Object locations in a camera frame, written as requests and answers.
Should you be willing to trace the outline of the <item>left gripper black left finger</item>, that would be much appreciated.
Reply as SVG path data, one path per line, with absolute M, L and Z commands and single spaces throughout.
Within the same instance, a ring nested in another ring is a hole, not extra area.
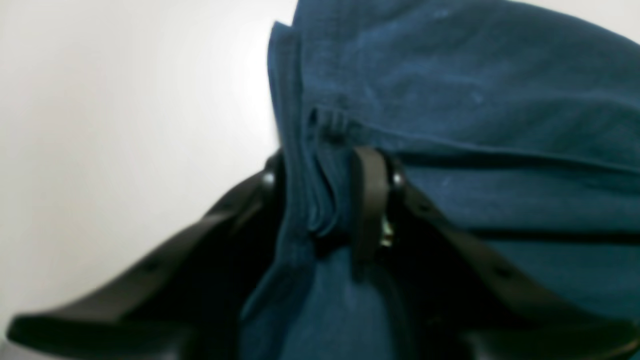
M 282 151 L 206 214 L 114 279 L 55 309 L 16 315 L 8 360 L 237 360 L 247 298 L 274 261 Z

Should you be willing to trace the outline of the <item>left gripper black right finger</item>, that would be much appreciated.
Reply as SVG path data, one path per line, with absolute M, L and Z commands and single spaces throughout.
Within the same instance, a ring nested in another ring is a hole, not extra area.
M 368 146 L 350 157 L 352 268 L 378 273 L 411 360 L 629 360 L 639 322 L 580 309 L 453 225 Z

